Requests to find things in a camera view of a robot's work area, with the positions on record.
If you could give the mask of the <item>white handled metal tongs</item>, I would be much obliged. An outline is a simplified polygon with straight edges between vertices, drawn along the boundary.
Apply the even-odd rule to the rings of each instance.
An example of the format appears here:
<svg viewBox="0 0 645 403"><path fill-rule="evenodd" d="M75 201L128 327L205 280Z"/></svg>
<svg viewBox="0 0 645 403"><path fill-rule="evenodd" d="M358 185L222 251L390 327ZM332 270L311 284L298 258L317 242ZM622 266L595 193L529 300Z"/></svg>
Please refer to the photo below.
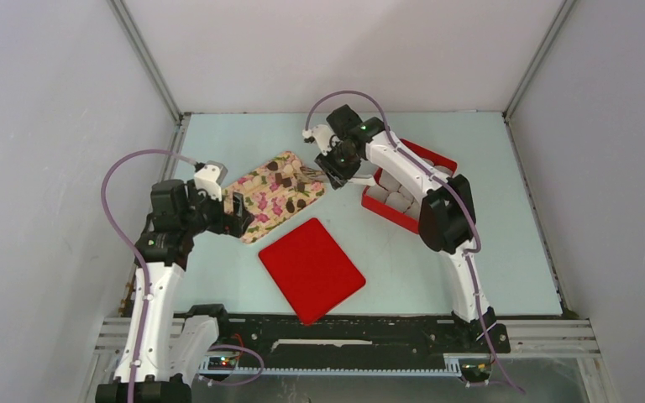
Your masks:
<svg viewBox="0 0 645 403"><path fill-rule="evenodd" d="M322 182L330 184L333 189L338 189L347 184L354 184L360 186L375 186L376 181L372 175L353 176L350 179L335 179L331 178L321 170L315 170L307 166L301 166L294 176L299 181L307 183Z"/></svg>

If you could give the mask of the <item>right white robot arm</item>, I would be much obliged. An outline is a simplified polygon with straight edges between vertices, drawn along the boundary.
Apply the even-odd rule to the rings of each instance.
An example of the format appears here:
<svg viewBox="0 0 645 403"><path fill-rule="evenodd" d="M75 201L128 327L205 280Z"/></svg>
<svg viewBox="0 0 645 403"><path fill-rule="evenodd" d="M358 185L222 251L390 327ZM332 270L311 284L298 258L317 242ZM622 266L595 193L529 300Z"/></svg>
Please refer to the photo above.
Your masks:
<svg viewBox="0 0 645 403"><path fill-rule="evenodd" d="M490 308L482 291L475 255L481 250L470 183L463 175L447 175L404 145L384 115L363 120L350 106L330 113L324 124L305 125L305 142L320 152L315 159L333 188L338 189L368 161L391 175L420 206L418 234L432 251L451 262L453 314L462 322L454 329L456 343L475 351L489 332L483 323Z"/></svg>

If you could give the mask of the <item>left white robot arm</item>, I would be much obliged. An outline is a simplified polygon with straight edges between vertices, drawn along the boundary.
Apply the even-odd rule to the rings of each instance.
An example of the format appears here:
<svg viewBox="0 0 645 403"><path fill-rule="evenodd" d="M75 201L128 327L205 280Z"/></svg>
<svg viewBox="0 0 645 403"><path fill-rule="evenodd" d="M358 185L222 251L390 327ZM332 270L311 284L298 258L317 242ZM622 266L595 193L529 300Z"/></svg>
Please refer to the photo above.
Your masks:
<svg viewBox="0 0 645 403"><path fill-rule="evenodd" d="M210 185L193 180L156 183L150 192L150 228L134 243L135 303L122 358L113 381L97 387L97 402L189 402L191 384L209 348L222 349L231 326L219 318L194 314L181 335L170 340L174 300L186 273L193 239L205 232L240 238L254 216L244 196L230 195L233 210Z"/></svg>

